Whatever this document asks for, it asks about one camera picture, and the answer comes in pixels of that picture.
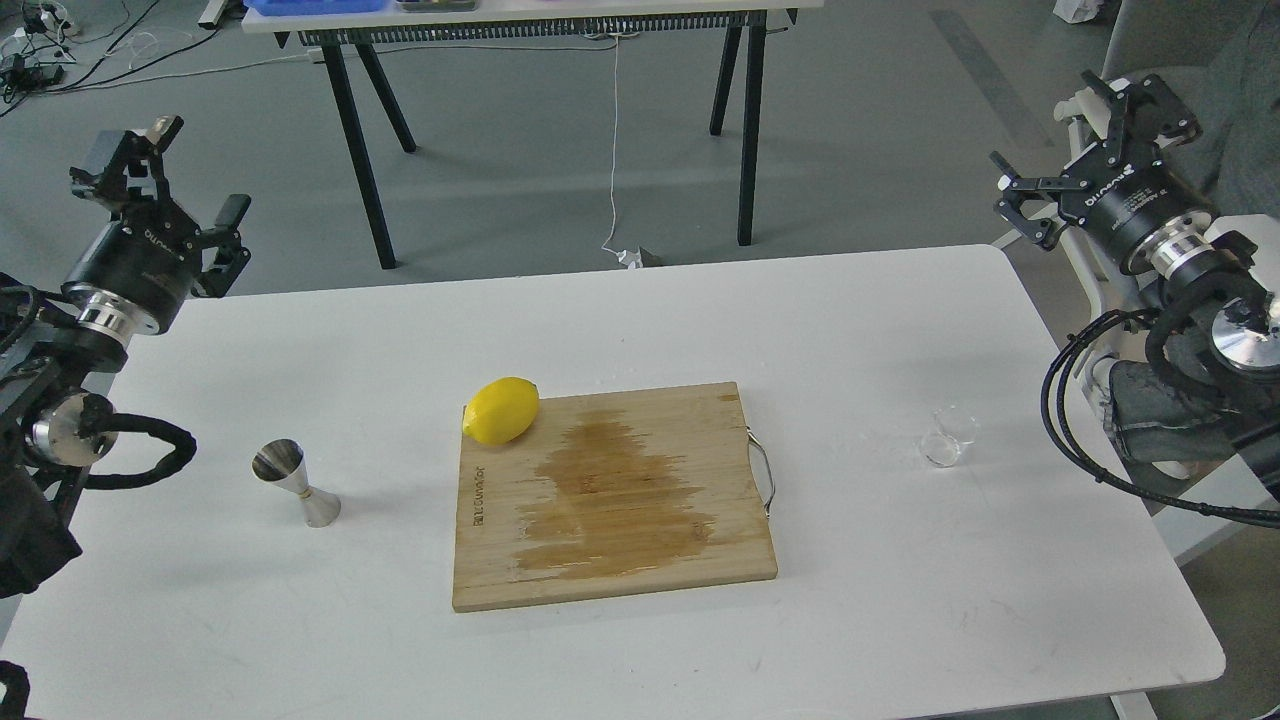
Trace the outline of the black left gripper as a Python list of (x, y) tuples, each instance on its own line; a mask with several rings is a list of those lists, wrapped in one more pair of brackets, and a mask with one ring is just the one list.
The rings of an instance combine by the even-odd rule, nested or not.
[(252, 254), (239, 229), (252, 202), (246, 193), (228, 196), (214, 227), (198, 231), (188, 249), (169, 247), (157, 232), (186, 228), (163, 168), (163, 152), (183, 124), (164, 115), (147, 129), (102, 131), (82, 167), (69, 169), (72, 193), (110, 211), (61, 284), (82, 327), (109, 336), (163, 334), (189, 292), (225, 297), (248, 265)]

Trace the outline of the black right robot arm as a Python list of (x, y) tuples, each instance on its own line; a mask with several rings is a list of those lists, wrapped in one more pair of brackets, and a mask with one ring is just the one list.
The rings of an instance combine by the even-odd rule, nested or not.
[(1239, 231), (1216, 231), (1217, 209), (1167, 164), (1165, 152), (1193, 142), (1201, 124), (1160, 76), (1082, 77), (1085, 88), (1057, 110), (1071, 123), (1065, 168), (1030, 177), (991, 156), (1007, 241), (1069, 250), (1091, 300), (1091, 322), (1069, 336), (1041, 383), (1042, 424), (1100, 483), (1274, 529), (1274, 510), (1189, 501), (1116, 475), (1069, 424), (1066, 392), (1078, 380), (1125, 460), (1235, 457), (1277, 496), (1277, 295), (1252, 273), (1258, 247)]

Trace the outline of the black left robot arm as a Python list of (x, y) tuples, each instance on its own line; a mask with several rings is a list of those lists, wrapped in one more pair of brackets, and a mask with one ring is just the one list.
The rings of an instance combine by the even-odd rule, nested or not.
[(83, 491), (151, 486), (196, 454), (189, 432), (84, 387), (118, 373), (136, 336), (168, 332), (187, 299), (225, 296), (250, 261), (247, 195), (229, 196), (210, 228), (173, 199), (163, 155), (182, 126), (168, 115), (100, 133), (70, 188), (109, 223), (59, 291), (3, 278), (4, 597), (36, 592), (81, 555), (70, 519)]

